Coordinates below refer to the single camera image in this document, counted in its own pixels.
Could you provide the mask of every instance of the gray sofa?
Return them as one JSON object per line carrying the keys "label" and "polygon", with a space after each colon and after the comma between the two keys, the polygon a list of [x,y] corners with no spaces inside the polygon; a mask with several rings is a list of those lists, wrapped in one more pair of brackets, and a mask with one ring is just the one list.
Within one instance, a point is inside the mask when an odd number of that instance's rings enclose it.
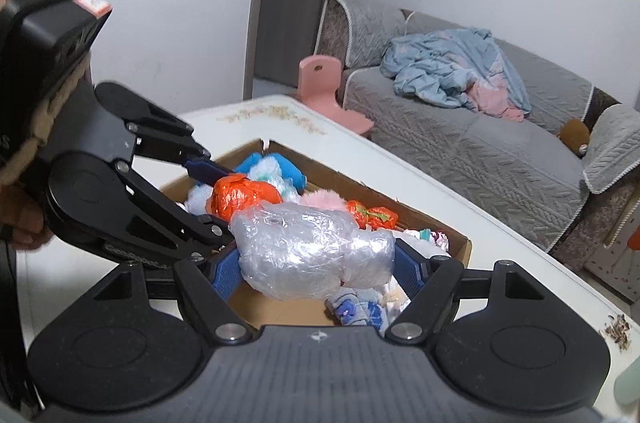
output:
{"label": "gray sofa", "polygon": [[584,161],[556,134],[573,117],[593,128],[616,100],[580,76],[502,40],[498,43],[524,80],[532,103],[524,122],[396,96],[393,81],[379,68],[389,40],[456,27],[461,26],[367,0],[327,0],[316,53],[343,61],[338,99],[344,108],[375,122],[373,142],[568,267],[581,268],[618,221],[638,182],[638,170],[622,172],[606,189],[593,193],[584,179]]}

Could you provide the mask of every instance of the pink plush toy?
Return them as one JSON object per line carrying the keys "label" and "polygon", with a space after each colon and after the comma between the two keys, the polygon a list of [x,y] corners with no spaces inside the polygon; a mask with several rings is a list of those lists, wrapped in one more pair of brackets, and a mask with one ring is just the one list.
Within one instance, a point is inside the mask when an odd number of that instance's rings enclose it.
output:
{"label": "pink plush toy", "polygon": [[333,190],[316,190],[300,197],[300,204],[321,210],[347,211],[347,202]]}

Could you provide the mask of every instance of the pink chair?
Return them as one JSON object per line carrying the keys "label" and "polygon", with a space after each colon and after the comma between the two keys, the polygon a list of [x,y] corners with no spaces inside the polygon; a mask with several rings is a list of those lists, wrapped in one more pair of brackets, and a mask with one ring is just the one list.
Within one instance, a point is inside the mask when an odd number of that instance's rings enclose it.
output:
{"label": "pink chair", "polygon": [[340,87],[342,63],[332,56],[315,54],[300,61],[298,99],[309,108],[332,119],[356,134],[363,135],[373,127],[364,114],[344,110],[335,101],[335,91]]}

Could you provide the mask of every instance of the blue gripper pad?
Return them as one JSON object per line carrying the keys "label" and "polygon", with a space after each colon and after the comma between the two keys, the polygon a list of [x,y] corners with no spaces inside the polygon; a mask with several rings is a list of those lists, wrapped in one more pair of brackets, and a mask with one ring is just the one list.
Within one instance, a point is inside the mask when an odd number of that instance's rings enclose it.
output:
{"label": "blue gripper pad", "polygon": [[191,159],[184,164],[191,179],[213,186],[216,181],[229,175],[229,170],[208,159]]}
{"label": "blue gripper pad", "polygon": [[231,298],[233,292],[242,282],[238,259],[240,259],[240,252],[235,247],[223,256],[216,266],[212,286],[225,302]]}
{"label": "blue gripper pad", "polygon": [[[239,258],[238,248],[233,248],[226,255],[220,256],[216,266],[212,286],[225,302],[242,282]],[[410,299],[413,299],[424,286],[420,262],[427,262],[427,259],[401,239],[396,239],[393,275]]]}
{"label": "blue gripper pad", "polygon": [[427,259],[402,239],[396,239],[394,277],[411,300],[424,287],[420,262],[427,262]]}

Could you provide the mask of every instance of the brown plush toy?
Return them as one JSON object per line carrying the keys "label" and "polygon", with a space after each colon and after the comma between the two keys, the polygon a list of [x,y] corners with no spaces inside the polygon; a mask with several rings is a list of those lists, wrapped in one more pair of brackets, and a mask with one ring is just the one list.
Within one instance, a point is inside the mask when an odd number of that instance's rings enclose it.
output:
{"label": "brown plush toy", "polygon": [[569,147],[578,158],[584,157],[589,148],[591,133],[588,127],[579,119],[567,121],[558,133],[560,141]]}

